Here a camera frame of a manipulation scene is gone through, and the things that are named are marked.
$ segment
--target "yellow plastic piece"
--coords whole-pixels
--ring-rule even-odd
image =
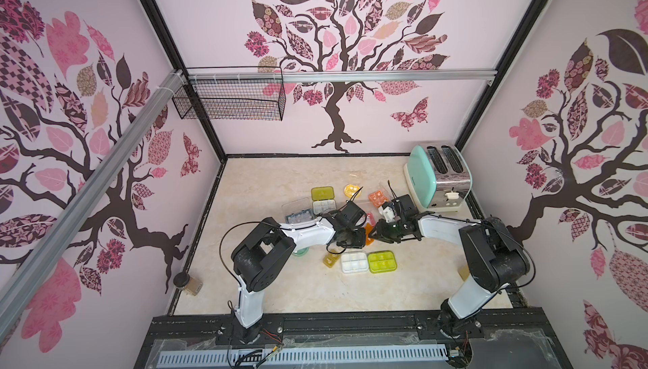
[[[348,184],[347,186],[344,187],[344,194],[346,195],[346,197],[352,198],[352,196],[355,195],[355,193],[359,190],[360,187],[358,185]]]
[[[371,273],[392,272],[398,268],[392,251],[371,252],[367,258]]]

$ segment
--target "toaster slot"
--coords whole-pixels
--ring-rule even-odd
[[[454,152],[454,150],[450,146],[441,146],[441,150],[448,159],[452,170],[454,170],[455,172],[463,172],[461,161],[459,160],[459,157],[457,157],[457,154]]]
[[[429,146],[428,154],[432,159],[432,163],[434,164],[435,171],[439,173],[448,173],[448,167],[446,167],[446,164],[443,162],[443,159],[441,158],[441,154],[439,154],[439,150],[436,147]]]

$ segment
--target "butterfly decal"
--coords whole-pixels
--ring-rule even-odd
[[[419,103],[416,104],[412,113],[396,112],[392,113],[391,117],[401,122],[401,126],[405,127],[407,131],[409,131],[409,128],[414,125],[415,120],[419,123],[428,122],[428,113],[425,111],[425,109],[427,108],[428,98],[423,98]]]
[[[201,149],[198,149],[198,146],[191,143],[191,139],[187,137],[185,133],[183,135],[183,140],[185,142],[185,150],[187,150],[187,154],[189,157],[185,161],[184,164],[182,164],[182,169],[180,170],[180,176],[183,177],[188,173],[196,173],[199,172],[198,169],[198,161],[196,159],[200,156],[200,152],[202,151]]]

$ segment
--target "aluminum rail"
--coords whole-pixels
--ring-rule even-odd
[[[0,339],[5,338],[34,294],[52,273],[58,260],[77,236],[85,219],[95,209],[106,189],[115,180],[137,143],[183,83],[184,80],[179,74],[167,75],[124,135],[110,149],[108,156],[94,170],[83,188],[61,212],[47,235],[38,242],[36,248],[1,290]]]
[[[283,73],[284,83],[347,82],[347,81],[430,81],[430,80],[492,80],[497,70],[394,70],[394,71],[325,71],[318,73]],[[278,73],[190,74],[190,80],[255,80],[279,78]]]

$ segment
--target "jar lid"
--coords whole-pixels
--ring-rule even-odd
[[[181,272],[174,276],[173,284],[176,287],[184,287],[189,284],[189,274],[186,272]]]

